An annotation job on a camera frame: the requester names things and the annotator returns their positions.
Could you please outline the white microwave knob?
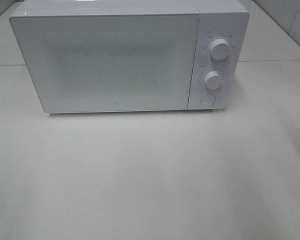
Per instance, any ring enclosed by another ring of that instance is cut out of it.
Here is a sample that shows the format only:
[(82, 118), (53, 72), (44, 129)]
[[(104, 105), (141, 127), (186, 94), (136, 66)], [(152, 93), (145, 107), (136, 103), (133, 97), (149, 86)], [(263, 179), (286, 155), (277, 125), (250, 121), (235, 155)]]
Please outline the white microwave knob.
[(204, 77), (205, 87), (209, 90), (216, 90), (223, 84), (223, 76), (218, 71), (210, 71)]
[(230, 54), (231, 44), (226, 37), (217, 37), (208, 45), (210, 56), (214, 60), (223, 60)]

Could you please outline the round white door button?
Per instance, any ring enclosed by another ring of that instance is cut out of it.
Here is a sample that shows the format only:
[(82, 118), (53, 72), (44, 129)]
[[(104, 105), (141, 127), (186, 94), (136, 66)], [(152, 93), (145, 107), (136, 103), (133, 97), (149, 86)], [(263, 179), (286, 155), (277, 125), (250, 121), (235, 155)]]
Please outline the round white door button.
[(215, 102), (216, 97), (212, 94), (206, 94), (200, 98), (200, 104), (205, 107), (211, 107), (215, 104)]

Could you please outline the white microwave door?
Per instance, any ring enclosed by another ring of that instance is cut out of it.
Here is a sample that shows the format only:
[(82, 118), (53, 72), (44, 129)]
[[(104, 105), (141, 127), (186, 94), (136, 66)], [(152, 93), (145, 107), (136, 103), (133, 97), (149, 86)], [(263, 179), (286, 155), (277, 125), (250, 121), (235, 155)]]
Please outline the white microwave door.
[(199, 16), (12, 17), (43, 111), (185, 110)]

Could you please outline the white microwave oven body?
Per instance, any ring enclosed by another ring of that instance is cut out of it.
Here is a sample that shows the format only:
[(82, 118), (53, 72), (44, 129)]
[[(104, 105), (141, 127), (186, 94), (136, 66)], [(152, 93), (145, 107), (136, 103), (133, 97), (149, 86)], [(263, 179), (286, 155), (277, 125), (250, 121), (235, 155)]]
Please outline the white microwave oven body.
[[(9, 22), (12, 17), (155, 15), (199, 16), (187, 108), (92, 113), (224, 109), (250, 19), (249, 12), (237, 0), (26, 0), (13, 12)], [(230, 42), (229, 56), (223, 60), (213, 59), (209, 51), (209, 43), (218, 37)], [(204, 76), (211, 71), (223, 76), (222, 86), (215, 90), (206, 88), (204, 82)], [(200, 103), (201, 97), (207, 94), (216, 98), (211, 107)]]

